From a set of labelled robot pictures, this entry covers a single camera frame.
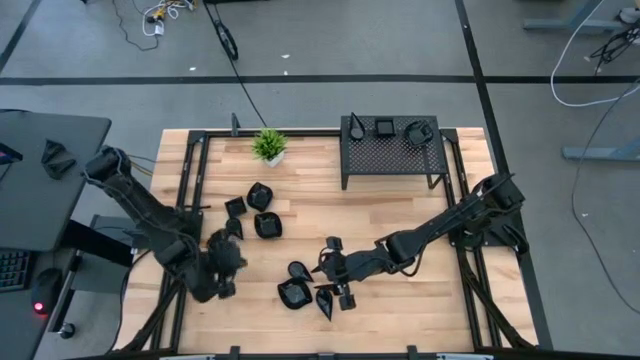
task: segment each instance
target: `black block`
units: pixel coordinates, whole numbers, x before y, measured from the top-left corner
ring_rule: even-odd
[[[242,234],[242,223],[240,220],[236,218],[227,220],[225,230],[227,230],[227,233],[236,236],[240,240],[244,240],[244,236]]]
[[[66,151],[64,145],[46,139],[47,143],[44,145],[44,151],[42,152],[42,158],[40,159],[41,164],[46,164],[51,161],[54,157],[56,157],[61,152]]]
[[[393,118],[376,118],[376,134],[380,137],[395,136]]]
[[[311,291],[302,279],[289,279],[282,284],[278,284],[278,294],[286,307],[291,310],[297,310],[310,304]]]
[[[64,174],[69,171],[74,165],[76,161],[74,159],[69,159],[65,161],[61,161],[59,163],[53,164],[42,164],[44,170],[47,172],[50,178],[54,180],[60,180],[64,176]]]
[[[260,183],[253,184],[247,194],[247,204],[260,212],[267,210],[271,199],[273,199],[271,188]]]
[[[313,282],[313,278],[311,277],[309,270],[307,270],[307,267],[300,261],[292,261],[287,267],[287,271],[289,271],[289,275],[291,275],[291,277]]]
[[[254,219],[256,233],[263,239],[282,236],[282,222],[280,217],[272,212],[257,214]]]
[[[230,218],[238,217],[247,212],[242,196],[227,201],[224,203],[224,207],[227,208],[227,214],[229,214]]]

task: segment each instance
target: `wooden table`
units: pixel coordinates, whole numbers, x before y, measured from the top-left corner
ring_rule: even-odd
[[[151,191],[167,205],[176,202],[187,134],[188,130],[165,130],[162,136]],[[494,172],[485,135],[481,128],[460,128],[458,134],[473,186]],[[363,176],[353,177],[349,189],[342,191],[337,137],[290,138],[284,161],[273,169],[253,158],[250,145],[250,138],[216,138],[210,143],[202,205],[211,208],[204,212],[201,246],[224,226],[224,202],[246,196],[256,181],[274,190],[269,211],[280,215],[283,237],[258,238],[253,209],[241,217],[241,249],[249,266],[237,277],[237,294],[205,304],[187,295],[180,353],[228,353],[232,345],[241,346],[242,353],[386,353],[406,352],[407,345],[417,345],[420,352],[472,351],[456,255],[446,237],[429,245],[413,278],[384,274],[353,283],[357,308],[340,311],[336,299],[332,322],[315,303],[287,309],[276,290],[288,278],[289,262],[315,266],[329,235],[343,239],[345,253],[368,250],[374,240],[439,214],[446,208],[441,185],[429,191],[425,176]],[[195,173],[198,156],[194,157]],[[195,175],[190,179],[192,189]],[[458,193],[456,182],[454,188]],[[485,248],[484,257],[495,302],[525,339],[537,343],[512,250]],[[162,270],[152,257],[133,269],[116,348],[133,337],[155,307],[161,278]],[[318,274],[314,278],[318,284],[326,280]],[[479,301],[476,306],[483,341],[489,344],[484,310]],[[168,345],[173,311],[167,314],[163,346]]]

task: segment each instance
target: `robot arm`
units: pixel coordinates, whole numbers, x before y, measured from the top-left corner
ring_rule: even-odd
[[[420,267],[422,253],[427,245],[442,235],[452,231],[462,231],[467,238],[474,238],[487,232],[493,232],[494,224],[502,218],[520,209],[524,196],[511,181],[511,175],[496,174],[482,180],[473,191],[462,198],[458,204],[413,230],[398,231],[375,241],[375,249],[357,251],[343,255],[342,240],[336,237],[327,239],[327,247],[320,251],[318,266],[313,272],[322,271],[333,284],[322,285],[340,296],[340,308],[350,310],[356,307],[349,282],[363,281],[369,276],[380,273],[401,272],[413,276]],[[518,253],[528,251],[524,236],[515,230],[506,231],[515,238],[512,243]],[[416,262],[411,273],[405,269]],[[463,281],[473,289],[480,301],[496,321],[513,347],[533,347],[524,340],[509,324],[495,303],[480,285],[468,262],[461,265]]]
[[[341,240],[327,239],[321,251],[318,267],[332,282],[346,284],[363,281],[382,272],[394,274],[415,263],[429,243],[454,230],[468,236],[480,234],[492,225],[495,218],[507,216],[519,209],[524,196],[511,181],[511,175],[493,175],[482,180],[471,194],[457,205],[413,230],[398,231],[375,242],[376,248],[344,256]]]
[[[162,267],[181,280],[199,302],[233,296],[237,269],[246,266],[240,249],[228,238],[210,241],[201,251],[195,224],[178,210],[162,205],[131,176],[131,161],[120,149],[104,146],[86,165],[84,177],[112,197],[150,239]]]

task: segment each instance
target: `black floor stripe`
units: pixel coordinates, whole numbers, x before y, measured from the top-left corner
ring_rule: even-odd
[[[493,148],[493,155],[496,160],[498,171],[502,173],[509,172],[509,166],[507,164],[507,158],[502,146],[502,140],[500,139],[500,133],[498,132],[498,124],[496,122],[495,114],[493,112],[493,106],[491,105],[491,98],[489,91],[487,90],[487,82],[482,73],[482,66],[480,65],[480,58],[478,57],[478,51],[476,49],[475,42],[473,40],[473,34],[471,31],[471,25],[467,16],[467,10],[464,6],[463,0],[455,0],[456,10],[458,11],[458,18],[460,20],[460,26],[464,35],[464,42],[467,46],[467,52],[469,54],[469,61],[471,61],[471,67],[473,68],[473,75],[476,79],[476,87],[478,88],[478,96],[480,97],[480,104],[482,105],[482,111],[484,113],[485,122],[487,125],[487,131],[489,132],[489,141]],[[522,229],[522,219],[518,219],[519,228]],[[549,325],[542,306],[542,298],[540,296],[540,289],[538,288],[538,282],[535,276],[533,263],[531,257],[526,254],[524,257],[518,257],[520,261],[520,270],[522,272],[523,283],[525,285],[525,291],[527,293],[527,299],[529,301],[529,308],[531,309],[531,315],[533,318],[536,335],[540,347],[545,350],[552,350],[553,343],[551,341],[551,334],[549,332]]]
[[[638,75],[621,76],[556,76],[554,84],[629,84]],[[487,84],[549,84],[549,76],[485,76]]]
[[[15,50],[16,46],[18,46],[18,42],[20,41],[22,34],[24,34],[24,31],[27,29],[27,25],[29,25],[31,18],[33,18],[33,14],[35,14],[41,2],[42,0],[33,0],[31,2],[31,5],[29,5],[27,12],[22,17],[22,21],[20,21],[20,25],[18,25],[18,28],[13,33],[13,36],[11,36],[9,43],[4,48],[2,55],[0,55],[0,74],[9,62],[9,58],[11,57],[11,54],[13,54],[13,50]]]
[[[241,76],[245,84],[318,84],[318,83],[442,83],[475,84],[471,75],[264,75]],[[637,76],[557,76],[556,84],[628,84]],[[548,76],[484,76],[485,84],[549,84]],[[64,86],[64,85],[189,85],[237,84],[235,76],[160,76],[160,77],[77,77],[14,78],[0,77],[0,85]]]
[[[245,84],[295,83],[462,83],[473,84],[470,75],[274,75],[241,76]],[[0,85],[175,85],[175,84],[237,84],[235,76],[183,76],[183,77],[78,77],[78,78],[0,78]]]
[[[484,80],[484,75],[482,74],[482,67],[480,66],[480,58],[478,57],[476,44],[473,41],[473,34],[471,33],[471,25],[469,24],[469,18],[467,17],[467,10],[465,9],[464,2],[462,0],[456,0],[456,10],[458,11],[458,18],[460,19],[460,25],[462,27],[464,42],[467,46],[469,60],[471,61],[473,76],[476,80],[476,87],[478,88],[480,104],[482,105],[482,112],[484,113],[484,118],[487,124],[489,141],[493,148],[496,165],[498,166],[499,172],[509,173],[507,157],[504,153],[504,148],[502,147],[500,133],[498,132],[498,124],[496,123],[493,106],[491,105],[491,99],[489,98],[489,91],[487,90],[487,84]]]

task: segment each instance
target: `white cable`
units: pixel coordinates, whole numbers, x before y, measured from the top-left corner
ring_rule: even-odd
[[[582,26],[584,26],[584,24],[589,20],[589,18],[591,18],[591,16],[596,12],[596,10],[598,10],[598,8],[600,7],[600,5],[602,5],[603,2],[604,2],[604,0],[600,0],[600,3],[593,9],[593,11],[591,11],[589,16],[587,16],[587,18],[584,19],[584,21],[573,32],[573,35],[571,35],[571,37],[569,38],[569,41],[567,42],[567,45],[564,47],[564,50],[562,50],[562,54],[560,55],[560,59],[558,59],[558,63],[556,64],[556,67],[553,68],[553,72],[551,72],[551,81],[550,81],[550,83],[551,83],[551,92],[553,93],[553,97],[560,104],[562,104],[564,106],[568,106],[568,107],[587,107],[587,106],[591,106],[591,105],[605,104],[605,103],[608,103],[608,102],[616,101],[616,100],[618,100],[620,98],[620,97],[615,97],[615,98],[612,98],[612,99],[592,101],[592,102],[588,102],[588,103],[584,103],[584,104],[571,104],[571,103],[562,101],[562,99],[560,99],[558,97],[558,94],[556,94],[555,86],[553,85],[553,78],[556,76],[556,71],[558,71],[558,68],[560,67],[560,64],[562,63],[562,59],[564,59],[564,55],[567,53],[567,49],[569,49],[569,45],[571,45],[571,42],[573,41],[573,38],[576,37],[578,32],[580,32],[580,29],[582,29]],[[635,89],[633,89],[633,90],[627,92],[626,94],[622,95],[622,97],[627,97],[627,96],[635,93],[636,91],[638,91],[638,89],[640,89],[640,85],[637,86]]]
[[[156,26],[160,26],[160,32],[155,31],[153,33],[148,33],[146,30],[146,26],[147,26],[147,16],[148,14],[158,8],[164,7],[166,4],[166,0],[160,0],[160,2],[158,3],[158,5],[153,6],[149,9],[147,9],[144,14],[142,15],[142,33],[145,34],[145,36],[156,36],[156,35],[162,35],[164,34],[164,22],[162,22],[162,20],[157,20],[157,24]],[[166,7],[167,10],[167,15],[169,15],[170,18],[176,20],[178,18],[178,16],[180,16],[180,12],[178,11],[179,8],[186,8],[187,5],[185,4],[176,4],[176,3],[172,3],[171,5]]]
[[[147,14],[149,14],[149,13],[151,12],[151,10],[157,9],[157,8],[159,8],[159,7],[162,7],[162,6],[164,6],[164,2],[162,2],[162,1],[161,1],[161,2],[160,2],[160,4],[158,4],[158,5],[156,5],[156,6],[152,6],[152,7],[150,7],[149,9],[147,9],[147,11],[145,11],[145,12],[144,12],[144,14],[142,15],[142,33],[143,33],[145,36],[156,36],[156,32],[155,32],[155,30],[154,30],[154,32],[153,32],[153,33],[151,33],[151,34],[150,34],[150,33],[147,33],[147,30],[146,30],[146,25],[147,25]],[[160,23],[160,26],[162,27],[163,32],[164,32],[164,23],[163,23],[162,21],[160,21],[160,20],[158,20],[158,22]]]

